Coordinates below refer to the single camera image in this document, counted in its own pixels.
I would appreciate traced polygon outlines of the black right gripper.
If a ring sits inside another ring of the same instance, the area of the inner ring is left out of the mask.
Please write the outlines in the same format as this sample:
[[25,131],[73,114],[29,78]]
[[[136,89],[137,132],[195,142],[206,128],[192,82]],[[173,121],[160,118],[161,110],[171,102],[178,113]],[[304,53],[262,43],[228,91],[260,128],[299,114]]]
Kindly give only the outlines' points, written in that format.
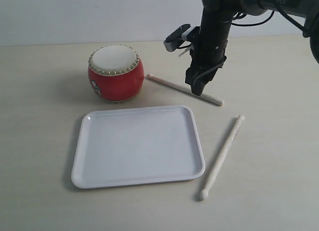
[[191,92],[201,96],[205,86],[212,81],[225,61],[228,43],[228,26],[201,27],[191,49],[191,65],[186,71],[185,82]]

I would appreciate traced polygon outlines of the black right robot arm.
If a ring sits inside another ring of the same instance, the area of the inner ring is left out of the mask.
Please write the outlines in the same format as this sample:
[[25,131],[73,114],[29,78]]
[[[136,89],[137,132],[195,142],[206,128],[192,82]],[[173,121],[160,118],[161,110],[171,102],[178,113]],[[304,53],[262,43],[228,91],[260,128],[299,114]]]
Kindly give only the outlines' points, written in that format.
[[185,82],[200,96],[226,60],[225,50],[236,13],[259,16],[279,12],[309,38],[315,60],[319,59],[319,0],[202,0],[199,34],[192,42],[191,65]]

